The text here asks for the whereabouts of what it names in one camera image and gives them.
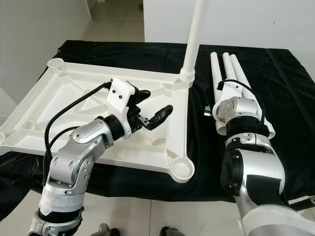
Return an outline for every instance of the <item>tiled floor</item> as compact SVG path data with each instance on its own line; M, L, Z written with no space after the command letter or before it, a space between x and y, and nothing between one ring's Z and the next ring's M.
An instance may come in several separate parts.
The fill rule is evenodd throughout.
M30 191L11 214L0 222L0 235L25 235L40 194ZM118 228L122 236L158 236L164 226L180 229L187 236L243 235L235 204L226 202L161 202L138 198L106 198L85 194L83 221L75 236L89 236L101 223ZM301 214L310 220L314 211Z
M92 9L93 23L82 40L144 42L142 0L106 0Z

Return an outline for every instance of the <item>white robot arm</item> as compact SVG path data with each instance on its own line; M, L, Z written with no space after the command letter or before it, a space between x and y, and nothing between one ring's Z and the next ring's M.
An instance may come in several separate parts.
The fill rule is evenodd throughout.
M140 115L141 110L136 106L150 96L148 90L139 91L117 78L104 84L104 88L109 89L107 101L111 115L76 128L67 144L53 156L39 210L34 214L28 236L72 236L82 221L84 194L97 159L115 140L127 139L143 126L153 130L173 111L168 105L148 120Z
M275 132L262 101L254 96L235 55L224 53L223 62L228 79L222 81L217 54L211 53L212 114L217 132L227 137L220 180L235 198L244 234L314 236L315 222L282 202L284 168L269 141Z

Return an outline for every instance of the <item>black table cover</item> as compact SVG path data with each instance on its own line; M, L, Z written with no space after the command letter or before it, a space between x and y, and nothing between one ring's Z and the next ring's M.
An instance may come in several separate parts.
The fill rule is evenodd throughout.
M185 50L185 44L66 41L55 57L74 63L179 73ZM200 46L195 81L189 90L187 151L195 165L191 180L179 184L164 173L95 164L88 192L162 201L233 200L220 185L224 137L217 134L213 118L203 116L205 106L214 105L211 52L219 56L223 78L222 54L235 54L251 87L263 99L266 117L276 131L271 143L285 169L287 197L315 195L315 84L304 67L289 50L211 45ZM16 152L0 157L2 215L30 188L41 191L41 159Z

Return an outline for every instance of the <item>white plastic tube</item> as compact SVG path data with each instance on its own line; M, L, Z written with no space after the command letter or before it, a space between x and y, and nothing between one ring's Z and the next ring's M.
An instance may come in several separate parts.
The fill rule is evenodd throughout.
M211 70L212 70L212 75L213 75L213 87L214 87L213 91L214 91L215 102L216 102L212 109L212 115L213 115L213 118L216 120L217 132L220 135L226 135L225 123L219 120L218 115L217 115L218 107L222 101L230 99L231 97L234 97L234 96L242 97L242 88L241 86L235 86L235 83L233 82L227 82L224 84L222 92L218 91L217 84L219 83L219 79L221 79L221 73L220 73L220 67L219 67L217 54L211 53L210 59L211 59ZM228 78L236 80L234 69L233 69L231 59L228 53L223 54L223 62L224 62L225 72L227 76L229 76Z
M189 32L188 44L184 59L184 65L179 74L182 81L192 86L195 79L195 64L199 50L200 38L202 36L209 0L196 0Z
M248 82L248 80L246 78L246 75L245 75L245 73L242 70L242 67L241 67L240 63L238 62L238 60L237 60L237 58L236 58L236 56L234 54L232 54L230 56L230 61L232 63L232 66L233 66L234 72L236 74L237 80L251 88L251 86L250 86L250 84L249 84L249 82ZM255 95L252 94L250 91L248 91L248 89L246 89L246 88L243 88L242 95L245 98L252 99L252 100L256 101L256 103L258 105L258 114L259 114L259 117L261 118L262 110L261 110L261 107L260 107L260 105L259 105L259 103L257 101L257 98L255 97ZM272 124L266 118L265 118L265 124L268 126L268 129L269 129L269 132L270 132L269 139L271 139L276 134L275 129L273 128Z
M217 90L219 82L222 81L222 75L221 75L221 71L220 71L217 53L215 53L215 52L211 53L210 54L210 60L211 60L213 92L215 95L215 103L217 103L220 100L221 94L222 94L221 90Z
M234 68L231 62L230 55L228 53L223 53L223 63L224 63L226 78L229 80L237 80L235 72L234 72Z

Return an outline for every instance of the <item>white mounting plate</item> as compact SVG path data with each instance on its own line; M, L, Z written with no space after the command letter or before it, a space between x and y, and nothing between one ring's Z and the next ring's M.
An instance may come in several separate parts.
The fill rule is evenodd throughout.
M48 121L74 100L116 77L151 91L151 96L139 104L142 116L151 118L168 104L173 106L173 113L153 131L142 128L127 140L115 141L98 163L164 172L179 183L192 177L194 165L186 155L189 85L178 80L177 74L75 64L62 59L52 59L47 65L41 79L0 127L0 155L9 151L44 155ZM103 89L57 119L50 140L68 127L110 115L107 95ZM55 142L53 153L65 145L68 135Z

